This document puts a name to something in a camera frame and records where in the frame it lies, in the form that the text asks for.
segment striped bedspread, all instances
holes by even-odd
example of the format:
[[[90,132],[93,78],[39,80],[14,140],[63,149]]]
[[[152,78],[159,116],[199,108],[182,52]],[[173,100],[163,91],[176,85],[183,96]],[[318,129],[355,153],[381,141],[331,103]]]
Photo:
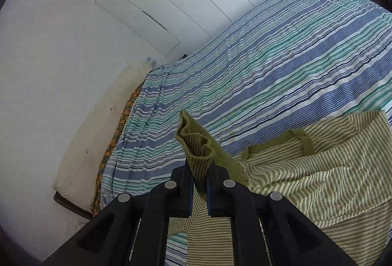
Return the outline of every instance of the striped bedspread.
[[[102,179],[102,205],[150,191],[184,162],[186,109],[232,155],[324,117],[384,109],[392,14],[368,0],[265,0],[186,59],[152,71]],[[184,264],[186,235],[168,246]]]

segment green knit sock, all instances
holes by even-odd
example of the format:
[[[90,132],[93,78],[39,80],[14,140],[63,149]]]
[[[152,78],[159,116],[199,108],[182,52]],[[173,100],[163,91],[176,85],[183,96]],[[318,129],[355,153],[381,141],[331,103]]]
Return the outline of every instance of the green knit sock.
[[[185,152],[196,187],[204,184],[207,169],[212,161],[226,168],[230,179],[248,186],[248,177],[240,163],[223,150],[207,130],[185,110],[180,111],[180,123],[175,137]]]

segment bed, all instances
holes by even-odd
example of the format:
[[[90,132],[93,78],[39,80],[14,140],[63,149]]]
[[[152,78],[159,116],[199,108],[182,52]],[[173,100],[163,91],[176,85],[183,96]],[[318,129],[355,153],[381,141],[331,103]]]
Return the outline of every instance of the bed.
[[[183,165],[180,109],[232,155],[326,117],[383,109],[391,125],[391,23],[368,0],[263,1],[193,55],[148,74],[94,207],[149,192]],[[186,234],[169,238],[166,263],[186,264]]]

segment white wall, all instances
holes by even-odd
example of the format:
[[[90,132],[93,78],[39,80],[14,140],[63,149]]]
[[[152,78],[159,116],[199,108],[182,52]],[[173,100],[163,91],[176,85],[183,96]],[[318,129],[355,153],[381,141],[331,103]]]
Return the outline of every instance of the white wall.
[[[0,12],[0,223],[45,259],[81,217],[52,180],[78,127],[134,60],[166,58],[95,0],[7,0]]]

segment green striped fabric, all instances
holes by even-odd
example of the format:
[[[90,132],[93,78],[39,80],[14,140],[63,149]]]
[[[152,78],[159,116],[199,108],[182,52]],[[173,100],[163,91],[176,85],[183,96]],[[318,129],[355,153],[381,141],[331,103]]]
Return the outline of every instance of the green striped fabric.
[[[305,155],[309,141],[314,154]],[[266,143],[236,157],[249,189],[281,192],[358,265],[371,265],[391,223],[392,132],[385,112],[319,121]],[[169,230],[187,232],[188,265],[233,264],[229,221],[209,218],[196,192],[193,217],[172,219]]]

